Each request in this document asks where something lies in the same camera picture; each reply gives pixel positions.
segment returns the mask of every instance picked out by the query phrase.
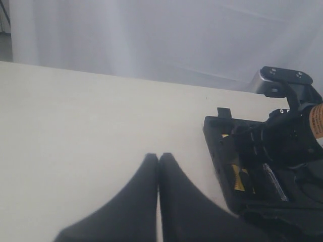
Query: cable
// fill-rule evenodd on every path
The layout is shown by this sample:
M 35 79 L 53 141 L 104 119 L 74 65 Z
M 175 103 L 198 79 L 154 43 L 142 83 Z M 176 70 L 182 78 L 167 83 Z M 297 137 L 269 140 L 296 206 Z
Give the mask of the cable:
M 3 10 L 4 14 L 5 14 L 5 17 L 6 17 L 7 21 L 8 21 L 8 24 L 11 27 L 10 18 L 9 18 L 9 15 L 8 15 L 6 9 L 5 9 L 5 6 L 4 6 L 2 0 L 0 0 L 0 5 L 1 5 L 1 8 L 2 8 L 2 10 Z

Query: white curtain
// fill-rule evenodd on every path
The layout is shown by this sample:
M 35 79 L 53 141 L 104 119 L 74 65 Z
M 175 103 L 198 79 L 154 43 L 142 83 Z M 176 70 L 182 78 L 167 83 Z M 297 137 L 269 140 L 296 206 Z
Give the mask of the white curtain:
M 14 61 L 225 89 L 262 66 L 323 93 L 322 0 L 10 0 Z

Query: orange label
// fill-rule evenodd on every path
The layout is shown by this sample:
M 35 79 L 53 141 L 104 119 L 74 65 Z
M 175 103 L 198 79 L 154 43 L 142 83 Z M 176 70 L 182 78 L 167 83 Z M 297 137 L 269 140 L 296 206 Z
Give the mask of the orange label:
M 312 108 L 309 113 L 309 125 L 316 139 L 323 138 L 323 104 Z

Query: black robotic mechanism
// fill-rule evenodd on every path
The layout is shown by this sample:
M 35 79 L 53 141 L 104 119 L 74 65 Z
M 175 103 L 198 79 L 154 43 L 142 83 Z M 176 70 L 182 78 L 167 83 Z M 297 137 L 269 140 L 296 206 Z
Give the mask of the black robotic mechanism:
M 300 71 L 263 67 L 253 92 L 287 98 L 265 122 L 207 116 L 204 135 L 228 207 L 265 230 L 323 241 L 323 100 Z

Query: white table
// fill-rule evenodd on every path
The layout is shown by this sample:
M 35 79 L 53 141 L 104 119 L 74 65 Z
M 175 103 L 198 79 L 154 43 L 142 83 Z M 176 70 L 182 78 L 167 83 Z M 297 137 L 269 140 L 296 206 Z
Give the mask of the white table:
M 0 241 L 52 241 L 111 199 L 148 152 L 172 152 L 226 208 L 203 121 L 266 120 L 284 99 L 0 62 Z M 158 238 L 161 241 L 158 214 Z

